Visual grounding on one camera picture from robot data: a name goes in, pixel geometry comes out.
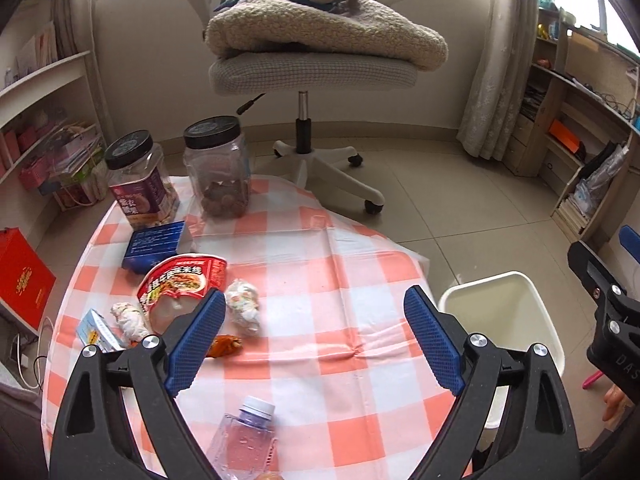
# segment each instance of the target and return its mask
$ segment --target silver screw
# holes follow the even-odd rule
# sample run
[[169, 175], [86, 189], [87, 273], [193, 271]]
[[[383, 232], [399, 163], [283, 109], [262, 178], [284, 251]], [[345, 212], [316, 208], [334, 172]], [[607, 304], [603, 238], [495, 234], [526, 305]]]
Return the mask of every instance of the silver screw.
[[93, 357], [98, 353], [98, 347], [96, 345], [88, 345], [82, 349], [82, 357]]
[[148, 335], [142, 340], [142, 346], [145, 348], [155, 348], [160, 344], [160, 338], [157, 335]]
[[535, 345], [533, 345], [533, 351], [540, 357], [544, 357], [549, 353], [549, 350], [547, 350], [546, 346], [544, 346], [542, 343], [536, 343]]
[[472, 334], [469, 340], [473, 346], [478, 346], [480, 348], [486, 346], [486, 338], [482, 334]]

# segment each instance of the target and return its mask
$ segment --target white bottle cap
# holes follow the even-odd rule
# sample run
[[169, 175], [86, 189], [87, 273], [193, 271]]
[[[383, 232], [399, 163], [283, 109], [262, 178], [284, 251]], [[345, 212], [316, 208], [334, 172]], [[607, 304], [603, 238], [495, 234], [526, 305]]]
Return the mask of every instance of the white bottle cap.
[[249, 412], [253, 415], [271, 420], [276, 407], [262, 399], [258, 399], [257, 397], [248, 396], [244, 398], [244, 402], [240, 409], [244, 412]]

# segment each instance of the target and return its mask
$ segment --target chair caster wheel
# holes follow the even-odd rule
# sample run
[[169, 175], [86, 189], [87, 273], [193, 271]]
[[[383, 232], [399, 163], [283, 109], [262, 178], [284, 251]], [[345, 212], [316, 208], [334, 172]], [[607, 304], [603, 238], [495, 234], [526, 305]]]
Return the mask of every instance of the chair caster wheel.
[[359, 168], [362, 165], [362, 156], [357, 153], [350, 156], [347, 160], [352, 168]]
[[370, 215], [377, 215], [382, 211], [383, 205], [374, 204], [371, 200], [364, 201], [364, 211]]

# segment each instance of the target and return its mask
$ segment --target noodle cup label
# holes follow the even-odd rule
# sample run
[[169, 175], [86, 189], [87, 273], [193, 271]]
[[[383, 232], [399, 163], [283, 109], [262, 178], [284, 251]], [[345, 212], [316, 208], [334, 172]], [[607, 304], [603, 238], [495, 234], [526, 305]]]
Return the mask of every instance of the noodle cup label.
[[212, 287], [225, 289], [226, 260], [210, 254], [178, 254], [151, 269], [140, 288], [138, 300], [148, 315], [162, 296], [187, 297], [198, 303]]

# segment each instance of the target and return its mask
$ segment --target white trash bin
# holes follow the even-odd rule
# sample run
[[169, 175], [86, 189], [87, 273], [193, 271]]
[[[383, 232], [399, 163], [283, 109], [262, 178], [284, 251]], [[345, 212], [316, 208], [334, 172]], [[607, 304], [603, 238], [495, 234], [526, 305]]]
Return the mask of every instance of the white trash bin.
[[[469, 334], [484, 334], [501, 348], [527, 351], [533, 343], [544, 344], [562, 376], [558, 333], [533, 282], [521, 272], [453, 286], [440, 298], [438, 310], [453, 314]], [[508, 386], [496, 389], [486, 430], [500, 426], [508, 391]]]

